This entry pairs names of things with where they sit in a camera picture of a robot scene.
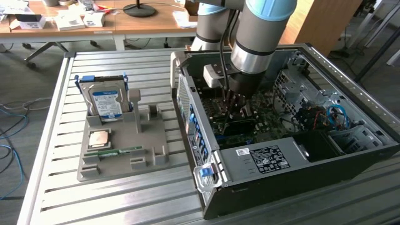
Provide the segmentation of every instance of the white box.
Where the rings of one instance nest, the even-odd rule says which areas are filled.
[[[59,31],[86,28],[79,15],[59,15],[55,17]]]
[[[44,28],[46,17],[43,15],[23,15],[16,14],[18,21],[20,23],[20,28],[23,30],[38,30]]]
[[[87,27],[103,27],[106,20],[106,13],[87,14],[83,18],[83,23]]]

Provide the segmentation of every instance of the aluminum table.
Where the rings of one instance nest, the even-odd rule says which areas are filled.
[[[200,200],[171,100],[171,52],[183,50],[67,53],[19,225],[372,225],[399,221],[400,154],[375,164],[351,181],[218,219],[202,219]],[[130,76],[130,87],[140,88],[140,106],[159,104],[163,110],[168,148],[171,157],[178,159],[176,164],[170,169],[131,177],[79,182],[76,176],[87,106],[74,77],[122,75],[123,72]],[[352,85],[351,80],[343,79],[343,82]],[[366,93],[363,96],[374,107],[374,99]]]

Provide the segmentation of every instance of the floor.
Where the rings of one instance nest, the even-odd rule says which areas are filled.
[[[347,29],[347,33],[354,33],[360,23],[362,18],[354,18]],[[358,57],[352,69],[358,73],[366,66],[375,52],[379,50],[384,41],[394,33],[390,28],[379,36],[372,47],[364,50],[364,56],[352,54],[348,59],[344,59],[348,63],[352,63],[354,57]],[[136,46],[144,46],[148,39],[140,39],[138,41],[131,40]],[[90,42],[74,42],[66,43],[66,47],[71,51],[112,51],[115,50],[114,41],[99,41],[100,48],[90,45]],[[164,39],[154,38],[150,41],[147,49],[163,48]],[[172,47],[183,47],[190,44],[188,38],[170,38],[170,45]],[[35,48],[40,47],[40,44],[32,44]],[[386,52],[379,62],[371,69],[363,84],[368,92],[376,97],[383,105],[400,116],[400,79],[396,75],[400,74],[400,67],[390,67],[384,62],[390,59],[392,54],[400,48],[400,40],[395,42],[390,50]],[[39,66],[38,69],[31,70],[26,67],[23,58],[28,56],[34,50],[24,49],[20,45],[15,45],[10,53],[0,53],[0,103],[8,103],[12,101],[28,101],[40,97],[52,96],[55,83],[58,80],[59,69],[62,65],[63,52],[59,48],[52,47],[43,55],[40,55],[32,62]],[[351,71],[343,62],[343,60],[334,60],[338,66],[351,75]],[[35,107],[42,107],[50,102],[42,102]],[[42,130],[47,118],[47,110],[30,112],[30,123],[26,129],[11,138],[12,144],[20,154],[22,163],[24,166],[26,174],[31,174],[32,165],[35,161],[36,149],[40,142]],[[0,113],[0,128],[6,129],[19,120],[19,117],[11,117]],[[0,140],[0,144],[7,144],[6,140]],[[4,168],[6,161],[0,161],[0,169]],[[20,172],[16,162],[12,163],[8,170],[0,174],[0,194],[7,193],[20,181]],[[22,198],[27,189],[28,182],[26,181],[18,191],[11,195],[12,197]],[[12,225],[18,221],[20,207],[23,200],[6,200],[0,201],[0,224]]]

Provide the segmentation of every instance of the black lamp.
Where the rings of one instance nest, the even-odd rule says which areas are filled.
[[[134,17],[148,17],[158,12],[152,6],[140,4],[140,0],[136,0],[136,4],[130,4],[124,7],[124,13]]]

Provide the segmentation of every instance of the chair wheel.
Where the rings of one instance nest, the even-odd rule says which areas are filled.
[[[28,44],[28,43],[23,43],[23,47],[24,47],[26,49],[32,49],[32,46],[31,46],[31,44]]]
[[[35,68],[36,68],[36,64],[35,64],[34,62],[28,62],[28,63],[27,63],[27,67],[28,67],[30,69],[35,69]]]
[[[94,47],[99,47],[99,45],[98,45],[98,42],[96,42],[96,41],[90,41],[90,44],[91,44]]]

